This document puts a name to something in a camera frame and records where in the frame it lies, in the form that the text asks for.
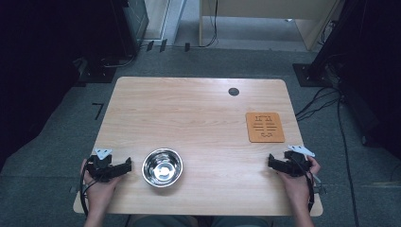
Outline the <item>stainless steel bowl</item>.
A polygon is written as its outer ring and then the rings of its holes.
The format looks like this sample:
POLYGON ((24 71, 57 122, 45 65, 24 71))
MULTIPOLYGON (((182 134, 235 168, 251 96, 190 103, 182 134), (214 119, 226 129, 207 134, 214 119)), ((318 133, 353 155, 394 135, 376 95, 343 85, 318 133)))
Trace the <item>stainless steel bowl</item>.
POLYGON ((177 182, 183 173, 183 160, 170 148, 158 148, 151 152, 142 164, 144 180, 151 186, 163 188, 177 182))

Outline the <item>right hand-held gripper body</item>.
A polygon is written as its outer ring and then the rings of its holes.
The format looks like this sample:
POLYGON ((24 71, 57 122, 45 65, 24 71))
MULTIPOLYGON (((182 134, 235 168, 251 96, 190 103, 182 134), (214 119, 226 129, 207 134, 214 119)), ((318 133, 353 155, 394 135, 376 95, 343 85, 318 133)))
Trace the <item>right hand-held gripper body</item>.
POLYGON ((312 166, 307 156, 314 157, 315 153, 304 146, 288 145, 285 158, 288 159, 288 174, 292 177, 303 176, 312 166))

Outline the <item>black tape corner mark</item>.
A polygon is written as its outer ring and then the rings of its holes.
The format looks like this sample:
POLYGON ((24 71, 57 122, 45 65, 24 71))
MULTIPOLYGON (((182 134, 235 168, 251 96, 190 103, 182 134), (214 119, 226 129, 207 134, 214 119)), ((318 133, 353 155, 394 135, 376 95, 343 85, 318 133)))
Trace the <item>black tape corner mark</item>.
POLYGON ((93 106, 97 107, 97 112, 96 112, 96 116, 95 116, 95 120, 98 120, 100 117, 100 114, 103 110, 104 107, 104 103, 92 103, 93 106))

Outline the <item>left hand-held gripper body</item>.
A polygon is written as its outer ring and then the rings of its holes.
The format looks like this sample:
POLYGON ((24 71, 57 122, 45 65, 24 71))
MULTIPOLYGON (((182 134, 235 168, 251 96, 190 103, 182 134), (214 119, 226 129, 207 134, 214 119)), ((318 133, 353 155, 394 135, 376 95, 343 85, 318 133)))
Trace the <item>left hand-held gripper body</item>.
POLYGON ((95 153, 89 158, 87 170, 97 182, 107 183, 116 177, 115 167, 112 165, 112 150, 96 148, 95 153))

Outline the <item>wooden trivet mat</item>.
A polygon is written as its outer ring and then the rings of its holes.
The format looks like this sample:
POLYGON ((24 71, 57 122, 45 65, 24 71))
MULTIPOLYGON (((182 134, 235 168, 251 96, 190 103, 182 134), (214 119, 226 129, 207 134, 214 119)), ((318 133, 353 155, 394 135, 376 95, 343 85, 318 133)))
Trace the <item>wooden trivet mat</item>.
POLYGON ((249 140, 252 143, 284 143, 285 135, 278 113, 246 113, 249 140))

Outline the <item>dark equipment cabinet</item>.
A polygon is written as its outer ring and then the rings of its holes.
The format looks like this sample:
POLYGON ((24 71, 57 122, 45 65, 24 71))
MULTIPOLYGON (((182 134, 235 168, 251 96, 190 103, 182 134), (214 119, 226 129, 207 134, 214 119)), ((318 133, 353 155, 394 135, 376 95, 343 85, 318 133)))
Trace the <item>dark equipment cabinet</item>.
POLYGON ((111 0, 123 56, 134 57, 148 27, 145 0, 111 0))

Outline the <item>light wooden cabinet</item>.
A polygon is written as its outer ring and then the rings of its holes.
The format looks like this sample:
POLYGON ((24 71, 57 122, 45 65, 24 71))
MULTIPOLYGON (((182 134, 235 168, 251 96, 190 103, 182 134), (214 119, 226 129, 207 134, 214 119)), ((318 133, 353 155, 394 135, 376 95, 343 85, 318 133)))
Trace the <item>light wooden cabinet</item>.
POLYGON ((340 0, 199 0, 199 44, 203 45, 203 18, 294 19, 305 48, 312 50, 340 0))

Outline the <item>person's right hand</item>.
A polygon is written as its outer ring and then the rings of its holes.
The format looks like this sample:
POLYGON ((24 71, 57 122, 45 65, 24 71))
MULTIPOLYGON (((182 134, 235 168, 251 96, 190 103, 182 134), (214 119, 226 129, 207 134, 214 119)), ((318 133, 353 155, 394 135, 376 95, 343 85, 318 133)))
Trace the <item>person's right hand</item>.
POLYGON ((314 184, 313 177, 318 174, 321 166, 311 156, 307 156, 311 163, 311 168, 306 172, 306 176, 291 177, 290 175, 278 172, 278 176, 283 181, 289 202, 294 207, 308 209, 310 190, 309 186, 314 184))

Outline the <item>person's left hand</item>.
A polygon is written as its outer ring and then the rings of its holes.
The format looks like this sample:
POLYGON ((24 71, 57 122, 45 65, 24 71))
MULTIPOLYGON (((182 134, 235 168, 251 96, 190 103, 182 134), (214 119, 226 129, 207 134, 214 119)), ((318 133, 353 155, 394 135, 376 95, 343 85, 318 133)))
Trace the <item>person's left hand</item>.
POLYGON ((88 185, 86 195, 89 202, 89 214, 105 214, 112 201, 114 190, 122 180, 122 177, 113 178, 108 183, 96 183, 86 170, 86 164, 87 160, 84 159, 81 164, 81 170, 83 171, 81 183, 88 185))

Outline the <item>black stand base plate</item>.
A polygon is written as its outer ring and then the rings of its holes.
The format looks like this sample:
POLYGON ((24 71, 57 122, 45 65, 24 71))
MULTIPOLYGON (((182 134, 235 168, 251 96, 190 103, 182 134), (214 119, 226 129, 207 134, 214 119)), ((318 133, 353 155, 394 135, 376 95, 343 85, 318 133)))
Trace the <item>black stand base plate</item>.
POLYGON ((88 83, 111 83, 114 78, 115 68, 98 67, 92 69, 88 61, 79 58, 73 61, 79 72, 79 78, 76 87, 85 87, 88 83))
POLYGON ((322 70, 312 64, 293 63, 293 70, 301 87, 332 87, 333 84, 322 70))

